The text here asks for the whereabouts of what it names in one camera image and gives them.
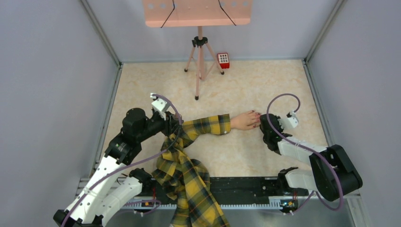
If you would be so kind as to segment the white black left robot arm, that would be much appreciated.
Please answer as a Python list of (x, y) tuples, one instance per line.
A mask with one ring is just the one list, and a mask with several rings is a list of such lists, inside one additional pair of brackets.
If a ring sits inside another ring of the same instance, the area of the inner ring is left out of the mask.
[(105, 227), (109, 220), (134, 196), (150, 193), (150, 175), (135, 169), (122, 185), (111, 191), (122, 171), (142, 150), (142, 142), (163, 133), (180, 133), (183, 123), (178, 113), (152, 109), (148, 118), (141, 108), (130, 109), (120, 132), (110, 141), (96, 171), (78, 197), (65, 209), (58, 210), (53, 220), (60, 227)]

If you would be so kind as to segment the mannequin hand painted nails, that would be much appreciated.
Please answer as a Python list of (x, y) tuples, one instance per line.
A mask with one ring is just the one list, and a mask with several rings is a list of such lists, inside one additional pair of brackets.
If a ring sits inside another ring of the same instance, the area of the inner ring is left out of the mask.
[(230, 119), (231, 129), (247, 131), (259, 127), (261, 113), (251, 110)]

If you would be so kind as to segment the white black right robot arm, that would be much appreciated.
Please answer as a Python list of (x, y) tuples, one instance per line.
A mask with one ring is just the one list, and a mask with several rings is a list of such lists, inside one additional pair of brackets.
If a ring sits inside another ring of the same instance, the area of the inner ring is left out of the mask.
[(295, 114), (281, 118), (273, 114), (260, 116), (263, 142), (270, 151), (291, 157), (310, 166), (311, 170), (291, 167), (281, 170), (277, 182), (278, 191), (290, 195), (296, 188), (315, 191), (328, 201), (349, 194), (363, 186), (363, 180), (340, 145), (319, 146), (299, 140), (285, 129), (298, 125)]

